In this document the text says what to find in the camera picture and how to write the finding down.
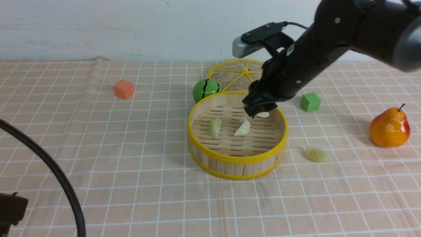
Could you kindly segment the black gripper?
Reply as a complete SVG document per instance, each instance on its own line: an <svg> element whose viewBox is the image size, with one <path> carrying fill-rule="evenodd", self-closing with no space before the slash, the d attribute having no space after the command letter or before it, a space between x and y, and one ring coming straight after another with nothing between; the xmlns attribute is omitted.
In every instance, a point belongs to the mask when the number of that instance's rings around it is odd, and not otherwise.
<svg viewBox="0 0 421 237"><path fill-rule="evenodd" d="M249 93L243 99L250 118L273 111L278 108L277 102L290 100L304 87L304 80L289 68L285 55L267 61L262 69L261 78L250 85Z"/></svg>

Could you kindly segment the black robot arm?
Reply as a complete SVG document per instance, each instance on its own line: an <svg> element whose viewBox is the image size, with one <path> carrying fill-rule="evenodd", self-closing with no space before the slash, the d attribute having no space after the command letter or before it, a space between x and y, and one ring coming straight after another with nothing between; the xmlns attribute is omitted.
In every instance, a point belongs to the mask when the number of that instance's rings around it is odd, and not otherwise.
<svg viewBox="0 0 421 237"><path fill-rule="evenodd" d="M233 56L244 58L265 48L271 58L243 99L254 117L270 112L349 50L367 55L401 72L420 69L420 2L403 0L323 0L314 22L297 39L283 33L290 22L271 22L233 41Z"/></svg>

